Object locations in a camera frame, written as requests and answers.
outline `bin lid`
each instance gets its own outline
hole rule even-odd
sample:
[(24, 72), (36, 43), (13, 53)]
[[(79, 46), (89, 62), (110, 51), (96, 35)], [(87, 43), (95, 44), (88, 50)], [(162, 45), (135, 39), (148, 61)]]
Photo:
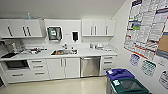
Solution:
[(146, 89), (137, 79), (133, 78), (111, 80), (111, 85), (118, 94), (135, 94), (149, 92), (148, 89)]
[(118, 80), (121, 78), (135, 78), (135, 76), (126, 69), (112, 69), (109, 71), (106, 71), (107, 77), (110, 78), (110, 80)]

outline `green bin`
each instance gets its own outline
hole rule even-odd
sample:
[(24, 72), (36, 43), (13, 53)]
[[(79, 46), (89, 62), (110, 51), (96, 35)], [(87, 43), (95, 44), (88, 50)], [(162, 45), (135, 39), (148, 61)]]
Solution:
[(137, 79), (111, 80), (112, 94), (150, 94)]

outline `white countertop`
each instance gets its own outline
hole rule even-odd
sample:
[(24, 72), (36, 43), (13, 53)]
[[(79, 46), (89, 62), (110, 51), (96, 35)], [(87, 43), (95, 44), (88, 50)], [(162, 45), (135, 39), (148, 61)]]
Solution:
[(41, 51), (40, 53), (35, 55), (18, 54), (11, 58), (1, 58), (0, 61), (117, 55), (117, 53), (114, 51), (103, 51), (103, 50), (96, 50), (96, 49), (90, 49), (90, 48), (78, 49), (77, 54), (68, 54), (68, 55), (51, 55), (54, 51), (55, 49), (48, 49), (48, 50)]

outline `floor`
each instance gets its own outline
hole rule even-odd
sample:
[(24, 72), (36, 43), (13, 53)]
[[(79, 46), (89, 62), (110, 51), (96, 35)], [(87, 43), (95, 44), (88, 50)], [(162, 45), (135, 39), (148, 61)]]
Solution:
[(10, 84), (0, 94), (106, 94), (106, 77)]

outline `faucet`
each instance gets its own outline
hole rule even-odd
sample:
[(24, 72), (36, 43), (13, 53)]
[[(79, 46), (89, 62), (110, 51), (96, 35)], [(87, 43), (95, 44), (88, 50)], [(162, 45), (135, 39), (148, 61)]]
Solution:
[(67, 44), (64, 44), (64, 46), (62, 46), (63, 48), (67, 49)]

